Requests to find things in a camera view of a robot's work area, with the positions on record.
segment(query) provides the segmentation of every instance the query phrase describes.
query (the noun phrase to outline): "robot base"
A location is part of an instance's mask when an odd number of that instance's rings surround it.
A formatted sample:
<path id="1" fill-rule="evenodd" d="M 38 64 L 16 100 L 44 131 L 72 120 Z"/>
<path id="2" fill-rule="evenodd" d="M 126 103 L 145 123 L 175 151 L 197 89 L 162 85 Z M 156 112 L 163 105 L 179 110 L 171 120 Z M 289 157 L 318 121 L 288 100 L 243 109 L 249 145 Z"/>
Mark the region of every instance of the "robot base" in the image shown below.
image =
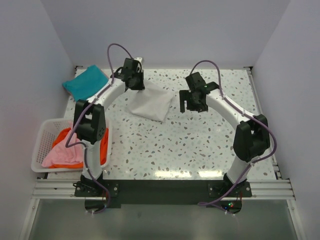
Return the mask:
<path id="1" fill-rule="evenodd" d="M 93 181 L 82 176 L 81 180 L 74 183 L 75 197 L 105 197 Z M 122 204 L 197 205 L 217 199 L 228 187 L 225 180 L 104 180 L 100 177 L 98 181 L 110 191 L 109 208 L 121 208 Z M 249 182 L 239 184 L 228 197 L 240 195 L 252 197 Z M 101 205 L 100 199 L 85 201 L 86 209 Z"/>

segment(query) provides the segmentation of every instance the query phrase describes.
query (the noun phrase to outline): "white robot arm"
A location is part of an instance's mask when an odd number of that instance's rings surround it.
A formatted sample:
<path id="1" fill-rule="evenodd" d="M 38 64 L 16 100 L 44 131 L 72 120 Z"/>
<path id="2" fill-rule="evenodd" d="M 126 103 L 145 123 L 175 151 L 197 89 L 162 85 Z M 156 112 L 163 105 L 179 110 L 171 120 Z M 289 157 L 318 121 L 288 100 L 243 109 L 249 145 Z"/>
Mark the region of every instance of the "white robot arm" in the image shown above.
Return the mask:
<path id="1" fill-rule="evenodd" d="M 145 89 L 142 63 L 142 58 L 126 58 L 123 67 L 118 68 L 112 81 L 109 81 L 100 91 L 86 101 L 79 100 L 76 103 L 73 125 L 76 124 L 84 109 L 90 103 L 94 103 L 85 113 L 87 117 L 83 116 L 80 124 L 76 126 L 77 137 L 87 146 L 85 156 L 87 166 L 84 164 L 82 171 L 82 176 L 86 179 L 92 179 L 88 169 L 90 169 L 90 173 L 95 179 L 102 177 L 99 159 L 100 143 L 106 131 L 105 110 L 127 89 Z"/>
<path id="2" fill-rule="evenodd" d="M 266 117 L 262 114 L 254 116 L 226 95 L 222 96 L 219 85 L 215 82 L 207 84 L 199 72 L 192 73 L 185 79 L 189 90 L 181 90 L 179 92 L 180 111 L 182 113 L 185 111 L 185 104 L 187 110 L 198 112 L 208 111 L 208 107 L 210 107 L 231 124 L 235 129 L 233 150 L 236 156 L 231 168 L 224 175 L 223 180 L 227 183 L 226 189 L 236 183 L 240 177 L 237 184 L 243 183 L 247 179 L 248 174 L 248 171 L 245 171 L 245 169 L 270 147 L 268 131 L 247 116 L 256 118 L 268 126 Z M 243 113 L 241 114 L 231 107 L 226 99 L 236 108 L 243 109 Z"/>

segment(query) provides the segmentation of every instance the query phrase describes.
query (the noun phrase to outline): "orange cloth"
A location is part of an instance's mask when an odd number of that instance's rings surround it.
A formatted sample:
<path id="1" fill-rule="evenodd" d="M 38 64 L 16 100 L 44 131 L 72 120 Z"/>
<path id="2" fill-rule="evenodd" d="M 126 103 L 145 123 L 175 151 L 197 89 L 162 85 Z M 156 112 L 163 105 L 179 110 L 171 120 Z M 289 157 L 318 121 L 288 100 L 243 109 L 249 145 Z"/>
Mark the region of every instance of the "orange cloth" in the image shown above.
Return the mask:
<path id="1" fill-rule="evenodd" d="M 63 139 L 65 139 L 65 137 L 67 136 L 68 132 L 71 130 L 71 128 L 66 128 L 63 129 L 58 137 L 56 138 L 56 140 L 54 140 L 54 142 L 52 143 L 52 148 L 57 145 L 58 143 L 60 143 Z M 105 134 L 103 136 L 103 138 L 101 139 L 100 142 L 100 164 L 103 165 L 106 163 L 107 161 L 107 149 L 108 149 L 108 136 L 109 136 L 109 129 L 107 128 L 105 130 Z M 66 168 L 66 169 L 81 169 L 84 167 L 83 162 L 82 163 L 78 163 L 78 164 L 73 164 L 73 165 L 63 165 L 63 164 L 54 164 L 52 166 L 50 166 L 50 169 L 57 169 L 57 168 Z"/>

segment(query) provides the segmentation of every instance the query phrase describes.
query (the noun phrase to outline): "table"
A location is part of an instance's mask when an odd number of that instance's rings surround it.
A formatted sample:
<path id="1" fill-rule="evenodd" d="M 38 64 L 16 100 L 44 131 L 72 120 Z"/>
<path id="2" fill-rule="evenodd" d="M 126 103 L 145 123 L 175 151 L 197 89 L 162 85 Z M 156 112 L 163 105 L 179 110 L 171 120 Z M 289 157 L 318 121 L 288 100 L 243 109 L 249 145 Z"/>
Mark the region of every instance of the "table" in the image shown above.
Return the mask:
<path id="1" fill-rule="evenodd" d="M 76 76 L 85 69 L 78 69 Z M 218 83 L 216 70 L 198 70 L 208 83 Z M 103 72 L 110 76 L 109 69 Z M 179 90 L 188 89 L 189 69 L 145 69 L 144 78 L 173 91 L 165 122 L 130 114 L 126 106 L 134 91 L 128 90 L 105 111 L 112 121 L 112 151 L 103 169 L 105 179 L 122 180 L 218 180 L 233 162 L 235 131 L 215 110 L 180 113 Z M 224 92 L 246 110 L 259 114 L 245 69 L 221 70 Z M 65 118 L 73 119 L 75 101 L 69 98 Z M 48 179 L 79 179 L 81 171 L 52 172 Z M 257 163 L 249 180 L 275 180 L 271 159 Z"/>

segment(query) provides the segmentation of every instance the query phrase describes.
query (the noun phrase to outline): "white plastic basket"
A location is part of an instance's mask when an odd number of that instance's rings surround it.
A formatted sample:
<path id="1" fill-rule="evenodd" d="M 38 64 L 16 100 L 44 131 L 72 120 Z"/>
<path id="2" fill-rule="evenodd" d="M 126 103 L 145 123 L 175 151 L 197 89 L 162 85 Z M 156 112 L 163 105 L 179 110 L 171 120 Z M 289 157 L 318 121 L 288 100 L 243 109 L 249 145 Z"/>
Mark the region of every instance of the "white plastic basket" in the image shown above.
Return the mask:
<path id="1" fill-rule="evenodd" d="M 70 127 L 72 124 L 72 119 L 66 118 L 56 118 L 49 119 L 42 123 L 38 136 L 36 138 L 35 146 L 32 154 L 31 169 L 36 173 L 50 173 L 50 172 L 69 172 L 69 171 L 78 171 L 82 168 L 47 168 L 41 166 L 43 160 L 47 154 L 52 149 L 52 143 L 55 141 L 59 133 L 66 128 Z M 105 119 L 106 127 L 109 129 L 108 132 L 108 148 L 106 152 L 106 162 L 101 165 L 101 167 L 107 166 L 112 148 L 112 123 L 106 118 Z"/>

